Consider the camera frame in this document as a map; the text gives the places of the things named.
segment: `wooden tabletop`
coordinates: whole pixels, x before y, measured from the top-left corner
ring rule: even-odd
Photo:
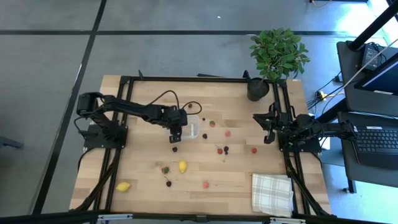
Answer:
[[[101,92],[116,95],[119,80],[120,76],[105,75]],[[296,113],[308,113],[301,82],[288,80],[287,86],[290,104],[295,107]],[[131,187],[127,192],[114,191],[111,210],[262,215],[252,211],[252,174],[286,173],[278,141],[265,145],[263,140],[267,133],[252,119],[254,113],[266,113],[274,102],[270,88],[263,99],[251,102],[246,97],[245,83],[134,82],[132,101],[136,103],[147,104],[166,90],[177,93],[180,106],[192,100],[200,102],[203,107],[199,114],[200,134],[196,139],[171,144],[164,128],[128,116],[127,144],[122,150],[116,184],[125,181]],[[156,103],[176,104],[173,94],[166,94]],[[197,109],[198,106],[193,105],[187,108],[187,112]],[[209,125],[210,120],[216,123],[215,127]],[[227,130],[231,132],[228,138],[224,135]],[[217,146],[228,146],[229,154],[218,154]],[[173,152],[173,147],[178,147],[178,151]],[[251,152],[254,147],[257,148],[256,154]],[[95,149],[83,158],[70,208],[79,206],[96,185],[103,154],[104,149]],[[319,161],[311,154],[301,153],[300,156],[307,188],[323,209],[331,212]],[[184,174],[178,171],[180,160],[188,164]],[[161,171],[165,166],[170,167],[167,175]],[[172,182],[171,187],[166,186],[165,176]],[[210,184],[208,189],[203,188],[204,182]],[[104,207],[107,191],[108,187],[105,187],[101,207]],[[297,198],[299,211],[303,212],[301,196],[297,194]]]

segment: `gray floor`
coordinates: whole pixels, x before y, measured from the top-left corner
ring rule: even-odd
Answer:
[[[0,1],[0,29],[91,29],[99,0]],[[314,8],[305,0],[108,1],[102,30],[293,30],[349,31],[374,20],[366,4],[331,2]],[[336,43],[343,37],[305,36],[312,62],[305,67],[305,95],[339,71]],[[75,80],[87,36],[0,36],[0,135],[25,143],[21,151],[0,150],[0,216],[29,212],[55,131]],[[249,57],[249,36],[97,36],[80,92],[98,91],[103,75],[240,77],[257,74]],[[325,88],[332,91],[335,84]],[[44,212],[68,209],[82,139],[70,125]],[[391,212],[396,189],[360,183],[346,195],[344,168],[324,166],[333,213],[339,217],[398,222]]]

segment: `dish towel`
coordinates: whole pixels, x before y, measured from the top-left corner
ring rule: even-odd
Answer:
[[[286,175],[253,174],[252,209],[278,217],[292,216],[292,181]]]

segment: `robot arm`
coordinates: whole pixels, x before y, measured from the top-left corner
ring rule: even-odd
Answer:
[[[98,99],[103,101],[98,106]],[[83,118],[92,119],[97,128],[82,131],[86,141],[97,141],[103,138],[105,141],[126,142],[126,126],[120,126],[117,121],[110,121],[104,113],[107,111],[117,111],[138,116],[150,124],[157,124],[170,130],[170,143],[181,141],[182,126],[187,125],[187,112],[178,109],[177,106],[165,105],[140,105],[138,103],[120,100],[113,95],[102,95],[98,92],[84,93],[79,96],[76,113]]]
[[[280,131],[291,144],[303,144],[305,141],[319,137],[355,138],[354,126],[350,121],[342,123],[319,123],[313,116],[299,114],[293,122],[289,122],[287,113],[278,113],[271,105],[266,114],[254,114],[253,119],[263,130],[268,131],[264,138],[265,144],[275,139],[274,130]]]

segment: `black keyboard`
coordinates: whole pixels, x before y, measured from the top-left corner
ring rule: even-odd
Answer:
[[[355,148],[358,154],[398,154],[398,129],[356,127]]]

